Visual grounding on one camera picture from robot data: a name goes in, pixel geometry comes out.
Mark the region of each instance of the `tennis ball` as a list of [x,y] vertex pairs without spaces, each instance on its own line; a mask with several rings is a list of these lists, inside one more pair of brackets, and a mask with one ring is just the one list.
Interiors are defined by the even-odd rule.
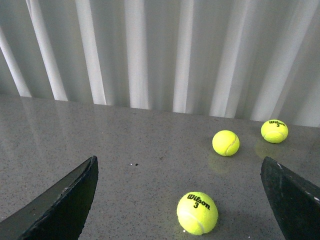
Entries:
[[215,202],[207,194],[198,191],[189,192],[180,199],[176,214],[180,225],[193,235],[210,232],[218,220]]
[[277,119],[266,121],[261,127],[262,137],[272,144],[281,143],[287,138],[288,132],[287,125]]
[[218,131],[212,139],[213,149],[222,156],[235,154],[240,146],[238,136],[229,130]]

